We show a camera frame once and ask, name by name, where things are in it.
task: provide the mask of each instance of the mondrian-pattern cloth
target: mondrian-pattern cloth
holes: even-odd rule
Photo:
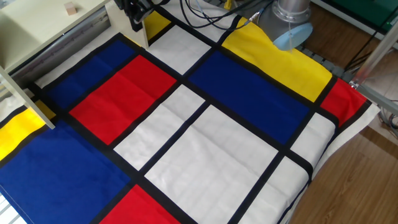
[[[378,112],[254,24],[191,29],[171,0],[146,26],[148,50],[108,29],[29,87],[55,129],[14,98],[0,102],[9,222],[286,223]]]

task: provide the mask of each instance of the yellow rectangle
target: yellow rectangle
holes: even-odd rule
[[[151,13],[147,18],[144,19],[145,31],[147,32],[148,40],[162,31],[162,29],[164,29],[169,23],[170,21],[161,16],[159,13]]]
[[[4,159],[22,140],[44,124],[30,109],[13,117],[0,129],[0,160]]]
[[[39,108],[39,110],[41,110],[41,112],[43,112],[43,114],[48,118],[48,119],[52,119],[53,117],[55,117],[55,113],[48,108],[47,105],[45,105],[43,103],[43,101],[41,100],[37,100],[35,102],[36,106]]]
[[[238,27],[246,21],[242,18]],[[253,23],[232,32],[223,47],[312,102],[331,79],[328,70],[298,50],[293,49],[292,53],[279,50]]]

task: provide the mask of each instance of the red fabric patch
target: red fabric patch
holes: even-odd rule
[[[177,224],[176,219],[138,185],[111,210],[101,224]]]
[[[70,114],[109,145],[174,83],[174,78],[138,56]]]
[[[343,80],[337,79],[321,107],[335,115],[339,120],[339,127],[341,127],[365,102],[366,98],[363,95]]]

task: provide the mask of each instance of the green panel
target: green panel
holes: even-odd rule
[[[390,21],[398,16],[392,16],[388,23],[382,24],[398,6],[397,0],[332,0],[333,3],[345,8],[349,12],[359,16],[375,27],[382,26],[384,31],[391,28]]]

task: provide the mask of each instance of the blue rectangle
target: blue rectangle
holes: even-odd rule
[[[33,223],[89,223],[129,181],[64,122],[0,169],[0,192]]]
[[[132,54],[134,54],[132,48],[117,40],[89,59],[47,94],[60,107],[66,108]]]
[[[282,144],[309,111],[221,52],[215,52],[189,80]]]

